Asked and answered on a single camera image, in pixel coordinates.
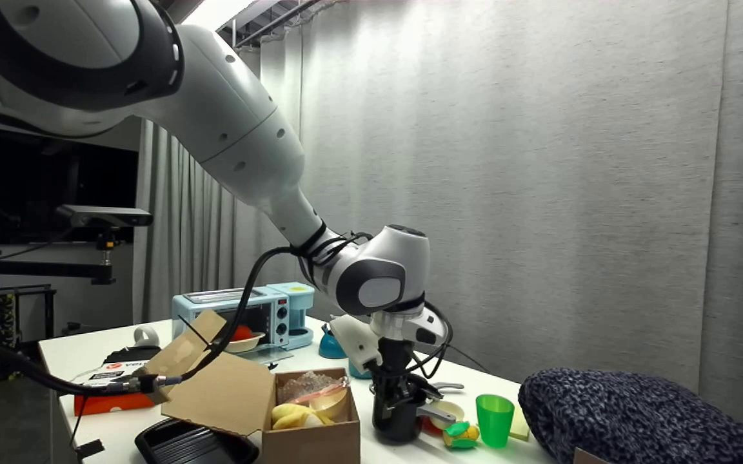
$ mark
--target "red object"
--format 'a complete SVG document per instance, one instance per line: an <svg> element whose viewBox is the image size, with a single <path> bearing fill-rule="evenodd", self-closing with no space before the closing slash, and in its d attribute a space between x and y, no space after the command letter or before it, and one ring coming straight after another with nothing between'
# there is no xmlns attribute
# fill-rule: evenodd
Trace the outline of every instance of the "red object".
<svg viewBox="0 0 743 464"><path fill-rule="evenodd" d="M240 328L234 331L234 335L231 335L231 340L247 340L247 339L253 339L253 334L250 334L247 326L240 326Z"/></svg>
<svg viewBox="0 0 743 464"><path fill-rule="evenodd" d="M154 402L146 394L118 394L118 398L75 398L72 401L72 413L75 415L102 415L110 410L145 410L152 407Z"/></svg>

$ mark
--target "wire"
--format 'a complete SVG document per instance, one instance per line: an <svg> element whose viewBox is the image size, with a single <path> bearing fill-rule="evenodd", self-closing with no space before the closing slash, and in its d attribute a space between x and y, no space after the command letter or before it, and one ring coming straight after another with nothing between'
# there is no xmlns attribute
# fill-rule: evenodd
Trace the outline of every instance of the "wire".
<svg viewBox="0 0 743 464"><path fill-rule="evenodd" d="M83 386L83 385L72 385L56 377L48 377L44 368L32 367L31 361L25 361L22 355L17 355L14 350L0 348L0 364L7 364L12 368L17 368L22 377L32 380L36 385L54 389L60 394L91 394L91 398L114 398L114 394L123 394L123 385L110 385L110 386Z"/></svg>
<svg viewBox="0 0 743 464"><path fill-rule="evenodd" d="M301 277L312 287L318 287L314 268L318 265L328 268L339 255L342 248L356 245L360 239L372 239L372 234L369 232L351 232L349 237L330 237L330 239L319 243L318 248L312 248L309 254L296 255Z"/></svg>
<svg viewBox="0 0 743 464"><path fill-rule="evenodd" d="M413 355L416 367L409 367L407 371L418 371L418 368L419 368L419 374L422 374L426 380L432 380L432 377L438 374L444 359L445 359L445 348L449 348L450 340L454 340L454 328L450 328L450 322L445 319L445 314L444 314L435 304L430 304L427 300L426 300L426 308L445 326L445 340L444 340L441 348L435 348L435 350L432 350L427 359L422 359L422 361L419 361L418 355Z"/></svg>
<svg viewBox="0 0 743 464"><path fill-rule="evenodd" d="M174 314L174 318L180 318L182 326L185 326L200 343L205 343L205 348L212 348L212 343L209 343L182 314Z"/></svg>
<svg viewBox="0 0 743 464"><path fill-rule="evenodd" d="M492 368L488 368L485 364L480 364L474 355L470 355L467 350L456 348L456 345L449 345L449 350L465 355L470 364L474 364L480 371L485 374L496 374Z"/></svg>
<svg viewBox="0 0 743 464"><path fill-rule="evenodd" d="M272 255L284 255L284 254L290 254L296 255L296 248L272 248L267 254L263 254L257 259L257 263L250 268L247 278L245 278L245 287L243 287L243 295L240 295L240 304L238 310L227 318L227 322L222 326L222 331L214 335L214 343L212 348L205 350L205 355L185 374L174 377L177 381L185 381L191 377L196 377L200 368L205 368L223 348L227 343L231 340L234 331L243 326L245 319L245 313L247 313L247 300L250 300L250 292L256 287L256 278L260 277L263 265L272 259Z"/></svg>
<svg viewBox="0 0 743 464"><path fill-rule="evenodd" d="M38 243L38 245L31 245L31 248L22 248L22 250L0 255L0 260L11 260L11 259L14 259L14 255L27 255L27 254L36 254L36 250L40 250L40 248L51 248L54 243L60 243L62 237L66 237L66 234L72 234L72 232L75 232L75 230L63 230L63 232L48 237L45 243Z"/></svg>

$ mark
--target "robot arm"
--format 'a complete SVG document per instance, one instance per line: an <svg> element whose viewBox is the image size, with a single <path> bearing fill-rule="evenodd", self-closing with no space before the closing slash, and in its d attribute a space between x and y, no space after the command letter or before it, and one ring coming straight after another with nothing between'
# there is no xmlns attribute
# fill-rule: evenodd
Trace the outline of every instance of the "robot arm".
<svg viewBox="0 0 743 464"><path fill-rule="evenodd" d="M217 33L174 27L150 0L0 0L0 122L87 138L131 116L165 126L234 200L267 214L334 308L372 318L379 345L396 350L395 367L356 343L369 340L360 326L334 322L351 359L396 371L413 345L445 343L449 328L422 303L426 234L383 227L349 243L328 230L300 190L290 126Z"/></svg>

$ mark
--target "green plastic cup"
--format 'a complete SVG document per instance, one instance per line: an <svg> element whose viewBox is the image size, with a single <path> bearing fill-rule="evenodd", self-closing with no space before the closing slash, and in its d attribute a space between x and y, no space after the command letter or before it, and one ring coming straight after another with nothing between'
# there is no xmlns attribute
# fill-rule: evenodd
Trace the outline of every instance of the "green plastic cup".
<svg viewBox="0 0 743 464"><path fill-rule="evenodd" d="M516 406L499 394L480 394L474 406L483 443L489 450L505 450Z"/></svg>

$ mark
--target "small box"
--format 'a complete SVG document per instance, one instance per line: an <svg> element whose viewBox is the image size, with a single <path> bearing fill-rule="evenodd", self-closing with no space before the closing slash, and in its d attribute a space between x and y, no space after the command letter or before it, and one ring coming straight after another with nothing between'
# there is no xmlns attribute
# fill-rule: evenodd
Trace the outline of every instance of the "small box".
<svg viewBox="0 0 743 464"><path fill-rule="evenodd" d="M271 407L276 406L276 389L305 371L284 371L272 377ZM345 377L345 368L314 371L332 380ZM356 419L352 394L349 386L349 421L321 429L271 430L271 407L263 429L263 464L287 462L325 462L325 464L359 464L360 462L360 426Z"/></svg>
<svg viewBox="0 0 743 464"><path fill-rule="evenodd" d="M204 339L214 339L223 319L205 310L194 328ZM205 354L199 335L185 331L165 345L146 367L150 374L182 374ZM314 374L345 377L345 368L318 368ZM349 421L321 429L271 430L271 410L276 389L300 374L271 374L265 367L243 361L231 354L218 354L191 381L174 385L163 394L163 413L194 426L223 430L245 438L260 437L260 464L287 462L360 462L360 426L356 402L349 386Z"/></svg>

